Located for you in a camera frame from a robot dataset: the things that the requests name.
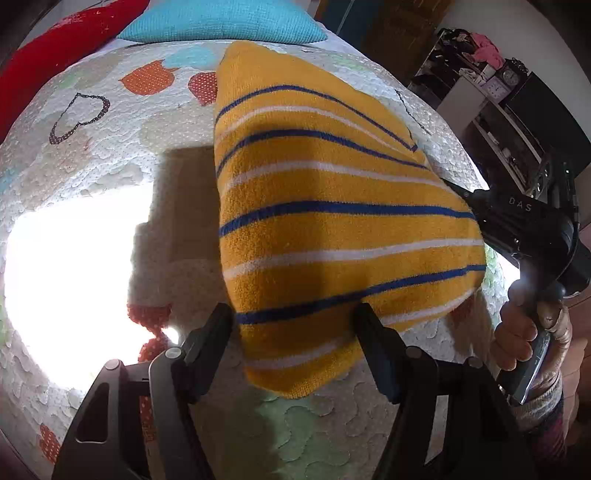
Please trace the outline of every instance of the towel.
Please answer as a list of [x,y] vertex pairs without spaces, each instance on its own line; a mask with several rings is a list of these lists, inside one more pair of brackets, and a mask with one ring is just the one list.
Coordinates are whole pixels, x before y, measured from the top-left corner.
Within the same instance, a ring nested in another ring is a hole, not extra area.
[[403,331],[479,287],[474,215],[376,99],[247,41],[217,84],[220,254],[252,383],[297,398],[344,373],[361,301]]

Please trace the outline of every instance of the bright window light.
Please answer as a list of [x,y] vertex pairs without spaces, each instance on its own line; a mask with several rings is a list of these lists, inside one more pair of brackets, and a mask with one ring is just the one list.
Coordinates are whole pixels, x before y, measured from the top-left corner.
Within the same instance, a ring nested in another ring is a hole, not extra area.
[[87,390],[103,364],[134,364],[150,334],[127,316],[135,227],[152,184],[25,213],[8,238],[8,316],[50,381]]
[[515,280],[519,280],[519,268],[511,264],[511,262],[509,262],[501,254],[497,254],[496,257],[499,259],[499,265],[501,266],[503,275],[505,276],[505,289],[508,290]]
[[178,332],[172,328],[172,327],[166,327],[163,328],[162,331],[164,332],[164,334],[169,338],[169,340],[174,343],[175,345],[178,345]]

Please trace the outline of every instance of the clock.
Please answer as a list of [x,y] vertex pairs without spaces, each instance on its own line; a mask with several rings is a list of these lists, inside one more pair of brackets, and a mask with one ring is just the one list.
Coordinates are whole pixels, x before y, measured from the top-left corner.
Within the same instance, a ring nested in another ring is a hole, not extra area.
[[527,78],[527,74],[528,70],[523,63],[517,59],[510,59],[505,61],[505,64],[482,88],[497,102],[500,102]]
[[497,102],[500,102],[511,93],[511,88],[496,75],[486,82],[482,88]]

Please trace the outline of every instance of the blue stripe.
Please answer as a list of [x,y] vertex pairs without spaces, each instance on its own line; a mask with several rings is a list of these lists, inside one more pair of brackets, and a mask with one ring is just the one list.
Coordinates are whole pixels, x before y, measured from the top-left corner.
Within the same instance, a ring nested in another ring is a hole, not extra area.
[[348,138],[337,137],[336,135],[321,132],[318,130],[306,130],[306,129],[298,129],[298,128],[290,128],[285,130],[269,130],[266,132],[259,132],[257,134],[249,135],[246,138],[240,140],[221,160],[220,164],[217,166],[216,176],[219,177],[220,173],[222,172],[224,166],[232,158],[232,156],[241,148],[246,147],[254,142],[260,142],[261,140],[268,140],[270,138],[278,138],[278,137],[312,137],[312,138],[321,138],[322,140],[326,140],[328,142],[337,143],[339,145],[343,145],[344,147],[353,148],[354,150],[358,150],[363,153],[367,153],[368,155],[372,155],[374,157],[383,158],[385,160],[394,161],[396,163],[400,163],[402,165],[408,165],[410,167],[417,167],[423,168],[424,170],[428,170],[425,165],[421,165],[419,163],[407,161],[407,160],[399,160],[398,158],[391,157],[390,155],[386,155],[385,153],[378,152],[377,150],[372,150],[370,148],[366,148],[363,145],[358,145],[355,142],[352,142]]
[[375,205],[371,203],[302,200],[299,202],[279,203],[240,215],[222,225],[219,229],[219,236],[221,238],[234,230],[266,218],[308,212],[344,213],[349,215],[444,215],[476,220],[472,212],[459,212],[436,205]]
[[319,96],[319,97],[324,98],[326,100],[332,100],[333,102],[336,102],[339,105],[342,105],[345,108],[348,108],[352,112],[356,113],[361,118],[363,118],[364,120],[367,120],[370,124],[374,125],[375,127],[378,127],[382,132],[388,134],[394,140],[398,141],[403,146],[408,148],[411,152],[415,152],[418,148],[416,144],[414,144],[413,146],[410,146],[402,138],[400,138],[397,134],[395,134],[394,132],[391,132],[386,127],[383,127],[382,125],[377,123],[375,120],[371,119],[370,117],[368,117],[364,113],[360,112],[356,108],[353,108],[352,106],[347,105],[346,103],[344,103],[344,101],[339,100],[337,97],[333,97],[332,95],[328,95],[326,93],[317,92],[316,90],[310,90],[309,88],[300,87],[298,85],[275,85],[273,87],[267,87],[267,88],[263,88],[261,90],[255,90],[254,92],[247,93],[245,96],[240,97],[238,100],[234,100],[232,103],[230,103],[229,105],[226,105],[224,108],[222,108],[216,117],[215,125],[217,125],[217,122],[218,122],[218,120],[220,120],[222,115],[224,115],[225,113],[228,113],[235,106],[240,105],[242,102],[246,102],[248,99],[258,96],[258,95],[263,95],[264,93],[277,92],[279,90],[294,90],[296,92],[311,93],[312,95]]
[[446,270],[443,272],[427,273],[415,275],[413,277],[399,278],[397,280],[374,285],[364,290],[353,291],[343,295],[335,295],[334,297],[301,303],[299,305],[259,310],[257,312],[237,313],[236,320],[243,325],[252,325],[256,323],[274,322],[276,320],[294,319],[303,317],[304,315],[310,315],[314,312],[319,312],[321,310],[328,309],[343,303],[361,301],[365,297],[383,293],[389,290],[395,290],[396,288],[449,280],[450,278],[463,277],[468,272],[482,272],[485,270],[486,265],[467,265],[464,268],[455,268],[453,270]]

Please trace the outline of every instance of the turquoise pillow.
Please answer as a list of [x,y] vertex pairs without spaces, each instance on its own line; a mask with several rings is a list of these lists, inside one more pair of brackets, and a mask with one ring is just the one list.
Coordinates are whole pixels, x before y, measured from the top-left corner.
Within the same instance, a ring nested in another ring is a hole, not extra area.
[[145,11],[118,38],[143,43],[231,38],[303,44],[326,40],[288,0],[168,0]]

